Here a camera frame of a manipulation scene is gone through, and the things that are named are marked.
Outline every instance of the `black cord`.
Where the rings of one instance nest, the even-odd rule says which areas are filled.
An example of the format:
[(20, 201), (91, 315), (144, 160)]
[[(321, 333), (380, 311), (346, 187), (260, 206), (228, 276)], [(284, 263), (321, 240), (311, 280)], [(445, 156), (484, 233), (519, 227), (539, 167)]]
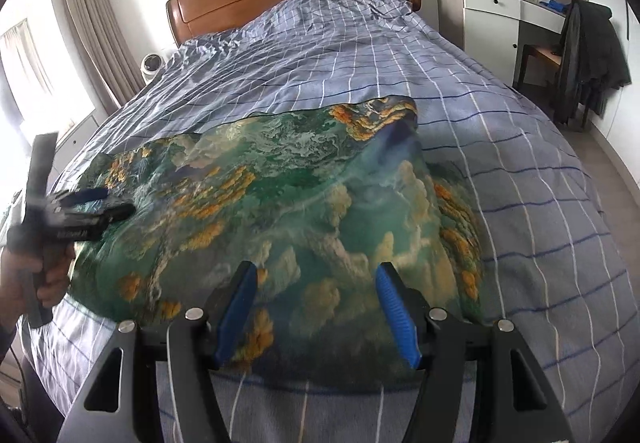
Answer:
[(24, 423), (24, 426), (27, 426), (28, 415), (30, 413), (29, 396), (27, 395), (27, 381), (24, 379), (24, 372), (22, 370), (22, 366), (20, 365), (20, 362), (18, 362), (18, 357), (15, 355), (14, 348), (9, 346), (9, 350), (11, 351), (11, 354), (14, 356), (15, 363), (18, 364), (18, 369), (20, 370), (20, 377), (22, 378), (22, 391), (24, 392), (24, 411), (22, 412), (22, 422)]

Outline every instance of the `silk cloth with landscape print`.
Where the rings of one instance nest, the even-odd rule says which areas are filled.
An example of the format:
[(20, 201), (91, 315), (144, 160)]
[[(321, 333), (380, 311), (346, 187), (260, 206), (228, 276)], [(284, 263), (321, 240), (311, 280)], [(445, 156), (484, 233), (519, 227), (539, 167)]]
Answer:
[(203, 305), (242, 260), (258, 293), (229, 369), (327, 386), (414, 381), (376, 296), (390, 261), (432, 306), (482, 318), (465, 180), (427, 165), (406, 97), (279, 115), (98, 155), (80, 188), (138, 211), (80, 247), (72, 296), (115, 321)]

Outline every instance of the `blue checkered bedding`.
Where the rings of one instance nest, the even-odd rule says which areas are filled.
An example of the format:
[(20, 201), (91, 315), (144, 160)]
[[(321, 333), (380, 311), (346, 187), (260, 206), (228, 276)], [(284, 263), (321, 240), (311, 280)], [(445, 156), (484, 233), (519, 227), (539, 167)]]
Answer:
[[(577, 442), (600, 441), (638, 384), (640, 331), (626, 269), (572, 148), (514, 93), (410, 9), (406, 0), (287, 0), (238, 30), (187, 41), (100, 128), (62, 175), (74, 185), (99, 152), (243, 118), (384, 97), (412, 97), (430, 163), (468, 179), (486, 232), (486, 320), (511, 318), (546, 371)], [(50, 325), (21, 329), (63, 413), (114, 325), (66, 297)], [(158, 367), (162, 423), (174, 417)], [(415, 390), (343, 395), (312, 383), (266, 387), (213, 378), (234, 441), (401, 440)], [(456, 441), (468, 438), (465, 381)]]

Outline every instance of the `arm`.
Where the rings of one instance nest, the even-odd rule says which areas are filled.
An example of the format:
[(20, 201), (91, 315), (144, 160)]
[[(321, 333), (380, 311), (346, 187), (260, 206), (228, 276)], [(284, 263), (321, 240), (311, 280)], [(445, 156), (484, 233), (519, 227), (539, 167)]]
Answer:
[[(76, 258), (73, 245), (67, 246), (60, 262), (52, 267), (46, 276), (46, 285), (38, 288), (37, 296), (43, 306), (52, 307), (65, 296), (69, 285), (68, 271), (71, 261)], [(20, 271), (34, 273), (42, 269), (42, 260), (28, 255), (17, 255), (7, 248), (0, 255), (0, 362), (14, 339), (15, 323), (26, 312), (22, 287), (18, 278)]]

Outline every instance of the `patterned fabric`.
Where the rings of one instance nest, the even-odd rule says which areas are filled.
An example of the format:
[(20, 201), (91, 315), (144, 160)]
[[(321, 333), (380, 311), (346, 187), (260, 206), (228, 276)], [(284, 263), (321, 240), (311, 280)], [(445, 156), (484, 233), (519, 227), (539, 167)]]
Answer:
[(466, 182), (440, 166), (432, 178), (416, 121), (414, 102), (391, 96), (97, 156), (79, 186), (138, 213), (83, 243), (70, 294), (115, 321), (164, 323), (249, 260), (258, 295), (229, 368), (340, 389), (415, 382), (376, 296), (380, 263), (432, 306), (482, 318)]
[[(238, 30), (187, 41), (65, 170), (73, 187), (101, 152), (203, 133), (253, 112), (283, 113), (389, 95), (414, 99), (425, 160), (468, 182), (479, 217), (484, 320), (509, 317), (529, 342), (577, 442), (597, 442), (640, 376), (640, 329), (625, 267), (591, 179), (553, 124), (414, 14), (405, 0), (287, 0)], [(71, 298), (54, 321), (22, 330), (62, 412), (113, 322)], [(162, 422), (173, 414), (159, 368)], [(311, 382), (216, 376), (235, 441), (401, 441), (416, 391), (342, 396)], [(471, 383), (456, 441), (468, 439)]]

